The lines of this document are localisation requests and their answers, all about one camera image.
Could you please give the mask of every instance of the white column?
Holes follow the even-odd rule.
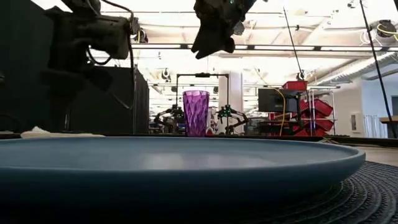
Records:
[[[229,74],[229,104],[231,108],[243,112],[243,78],[240,70],[238,72],[234,71],[220,71],[219,74]],[[222,106],[228,104],[227,102],[227,78],[219,77],[218,79],[218,109],[220,110]],[[236,120],[233,118],[229,119],[229,125],[235,124]],[[218,121],[218,133],[225,133],[226,118],[223,118],[223,124]],[[243,126],[238,126],[235,129],[236,133],[243,132]]]

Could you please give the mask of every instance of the blue plate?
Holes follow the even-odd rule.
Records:
[[[200,205],[275,202],[354,174],[352,147],[260,139],[0,141],[0,202]]]

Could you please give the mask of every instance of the purple cup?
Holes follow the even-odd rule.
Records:
[[[192,90],[183,93],[185,135],[205,137],[210,94],[207,91]]]

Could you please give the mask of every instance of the computer monitor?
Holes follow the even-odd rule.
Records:
[[[295,90],[279,90],[286,100],[285,112],[297,112],[297,104],[299,99],[296,98],[298,91]],[[259,89],[259,112],[280,112],[284,111],[283,97],[275,89],[262,88]]]

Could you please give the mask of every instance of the white napkin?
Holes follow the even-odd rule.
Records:
[[[31,131],[26,131],[21,134],[21,138],[70,138],[70,137],[104,137],[100,134],[90,134],[90,133],[83,133],[83,134],[64,134],[64,133],[50,133],[46,130],[43,130],[39,127],[34,127]]]

